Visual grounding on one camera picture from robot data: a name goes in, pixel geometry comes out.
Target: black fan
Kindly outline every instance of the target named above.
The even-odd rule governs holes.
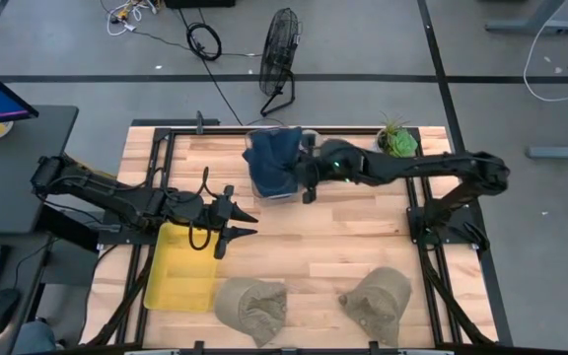
[[[291,71],[291,66],[299,39],[297,15],[288,8],[275,13],[271,27],[268,29],[260,64],[260,89],[271,97],[260,110],[263,117],[292,104],[295,100],[295,76]],[[282,89],[289,78],[291,79],[291,100],[267,110],[266,108],[273,99],[283,94]]]

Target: white cable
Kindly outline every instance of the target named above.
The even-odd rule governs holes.
[[[556,10],[553,15],[551,15],[547,21],[544,22],[544,24],[542,24],[542,27],[540,28],[540,31],[538,31],[538,33],[536,34],[536,37],[533,39],[532,42],[532,46],[530,47],[530,54],[528,54],[528,61],[525,63],[525,69],[523,70],[523,81],[525,81],[525,86],[528,87],[528,90],[530,91],[530,93],[532,93],[532,95],[541,100],[544,101],[546,103],[559,103],[559,102],[563,102],[563,101],[567,101],[568,97],[565,98],[555,98],[555,99],[548,99],[548,98],[544,98],[542,96],[540,96],[539,94],[535,93],[532,90],[532,87],[530,87],[530,83],[528,82],[528,67],[530,66],[530,61],[532,60],[532,54],[533,54],[533,48],[536,46],[536,42],[538,41],[538,38],[540,37],[540,34],[542,34],[542,31],[544,30],[544,28],[547,26],[547,24],[549,23],[549,21],[551,21],[551,19],[553,19],[554,16],[556,16],[556,14],[558,12],[560,12],[560,9],[562,9],[562,6],[564,6],[564,2],[562,3],[562,5],[560,5],[560,7],[558,8],[558,10]]]
[[[110,36],[120,36],[123,33],[125,33],[127,31],[126,25],[127,23],[125,21],[120,21],[120,23],[124,26],[124,29],[122,29],[122,31],[117,32],[117,33],[113,33],[110,31],[110,25],[111,22],[110,20],[115,17],[113,14],[120,9],[123,9],[125,7],[127,7],[128,5],[131,4],[131,0],[126,1],[123,5],[120,5],[110,11],[108,11],[108,14],[106,15],[106,32],[110,35]],[[142,13],[141,11],[139,11],[139,8],[148,8],[148,6],[144,5],[144,4],[137,4],[133,7],[133,9],[130,11],[131,13],[133,13],[133,17],[135,18],[135,21],[140,22],[142,20]]]

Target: blue towel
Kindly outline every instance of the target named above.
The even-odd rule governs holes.
[[[249,139],[251,148],[245,150],[243,158],[260,195],[272,197],[297,192],[293,167],[299,155],[302,128],[259,130]]]

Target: green plant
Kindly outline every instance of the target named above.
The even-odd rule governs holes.
[[[385,114],[387,121],[385,128],[379,134],[378,145],[387,154],[394,157],[411,157],[418,148],[418,142],[402,125],[405,121],[398,119],[389,119]]]

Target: white pot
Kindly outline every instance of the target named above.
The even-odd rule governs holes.
[[[374,138],[374,142],[372,142],[372,152],[377,153],[384,153],[385,151],[379,147],[379,137],[383,133],[383,129],[381,129],[378,133],[376,133],[376,138]]]

